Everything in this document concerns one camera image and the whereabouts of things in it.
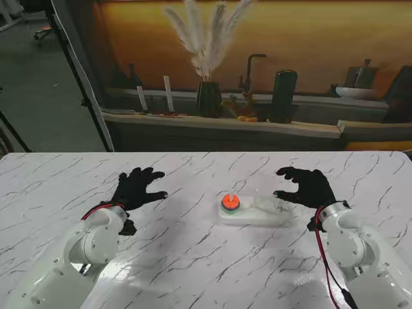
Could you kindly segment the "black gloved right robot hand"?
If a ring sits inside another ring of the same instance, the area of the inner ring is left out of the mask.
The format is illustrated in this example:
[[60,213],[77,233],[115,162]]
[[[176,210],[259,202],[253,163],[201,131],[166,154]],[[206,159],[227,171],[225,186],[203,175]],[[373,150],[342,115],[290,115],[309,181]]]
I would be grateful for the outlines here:
[[318,209],[337,202],[327,178],[318,169],[310,171],[295,167],[282,167],[276,174],[298,184],[296,192],[274,191],[273,195],[281,200],[311,209]]

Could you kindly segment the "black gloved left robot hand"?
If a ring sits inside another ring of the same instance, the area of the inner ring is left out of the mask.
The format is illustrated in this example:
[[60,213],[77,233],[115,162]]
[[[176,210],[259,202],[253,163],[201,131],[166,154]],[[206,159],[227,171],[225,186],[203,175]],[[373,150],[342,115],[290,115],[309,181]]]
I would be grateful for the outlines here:
[[129,174],[121,173],[111,203],[122,205],[125,211],[133,211],[147,203],[166,199],[168,193],[165,191],[147,192],[148,185],[164,176],[164,172],[154,171],[152,167],[136,167]]

